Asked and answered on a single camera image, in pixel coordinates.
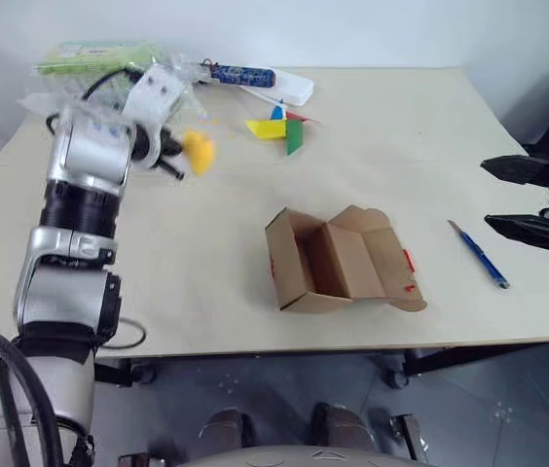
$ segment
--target table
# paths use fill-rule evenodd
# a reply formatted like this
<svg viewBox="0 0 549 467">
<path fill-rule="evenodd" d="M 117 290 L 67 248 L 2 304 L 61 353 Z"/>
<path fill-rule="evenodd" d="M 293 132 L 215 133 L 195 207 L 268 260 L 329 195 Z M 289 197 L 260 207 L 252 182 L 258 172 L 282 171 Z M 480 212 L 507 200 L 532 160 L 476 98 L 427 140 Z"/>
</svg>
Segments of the table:
<svg viewBox="0 0 549 467">
<path fill-rule="evenodd" d="M 149 338 L 102 355 L 187 355 L 549 341 L 549 252 L 508 240 L 488 213 L 533 213 L 549 194 L 495 180 L 480 161 L 524 154 L 460 69 L 298 69 L 315 81 L 305 146 L 256 140 L 270 106 L 229 87 L 198 90 L 219 158 L 183 183 L 133 171 L 118 218 L 122 314 Z M 43 206 L 51 137 L 30 116 L 0 153 L 0 333 L 29 230 Z M 428 307 L 368 300 L 328 314 L 279 311 L 264 228 L 284 206 L 329 219 L 349 204 L 388 214 Z M 511 282 L 501 290 L 452 232 L 454 219 Z M 127 328 L 118 341 L 129 341 Z"/>
</svg>

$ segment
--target open cardboard box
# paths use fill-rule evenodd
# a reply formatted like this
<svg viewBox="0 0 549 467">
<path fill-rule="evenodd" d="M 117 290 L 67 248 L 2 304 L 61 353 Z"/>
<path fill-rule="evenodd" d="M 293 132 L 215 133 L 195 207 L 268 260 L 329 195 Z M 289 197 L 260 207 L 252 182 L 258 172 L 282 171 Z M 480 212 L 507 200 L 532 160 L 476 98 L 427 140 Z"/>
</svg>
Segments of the open cardboard box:
<svg viewBox="0 0 549 467">
<path fill-rule="evenodd" d="M 322 312 L 359 299 L 426 307 L 400 241 L 378 209 L 349 206 L 328 222 L 285 208 L 266 227 L 281 309 Z"/>
</svg>

